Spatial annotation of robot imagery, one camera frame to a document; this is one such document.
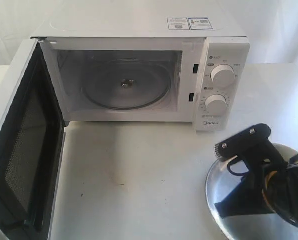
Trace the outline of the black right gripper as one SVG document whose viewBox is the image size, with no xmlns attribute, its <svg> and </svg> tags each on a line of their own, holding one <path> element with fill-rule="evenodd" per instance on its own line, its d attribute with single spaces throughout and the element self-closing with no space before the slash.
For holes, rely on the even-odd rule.
<svg viewBox="0 0 298 240">
<path fill-rule="evenodd" d="M 253 125 L 215 145 L 219 161 L 240 183 L 215 208 L 222 218 L 276 213 L 293 216 L 288 163 L 269 141 L 271 129 Z"/>
</svg>

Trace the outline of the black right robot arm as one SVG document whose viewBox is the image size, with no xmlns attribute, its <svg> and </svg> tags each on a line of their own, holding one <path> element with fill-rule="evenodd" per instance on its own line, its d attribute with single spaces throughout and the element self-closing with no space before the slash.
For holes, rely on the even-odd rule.
<svg viewBox="0 0 298 240">
<path fill-rule="evenodd" d="M 275 213 L 298 228 L 298 153 L 284 160 L 263 123 L 215 144 L 217 159 L 240 182 L 215 208 L 221 218 Z"/>
</svg>

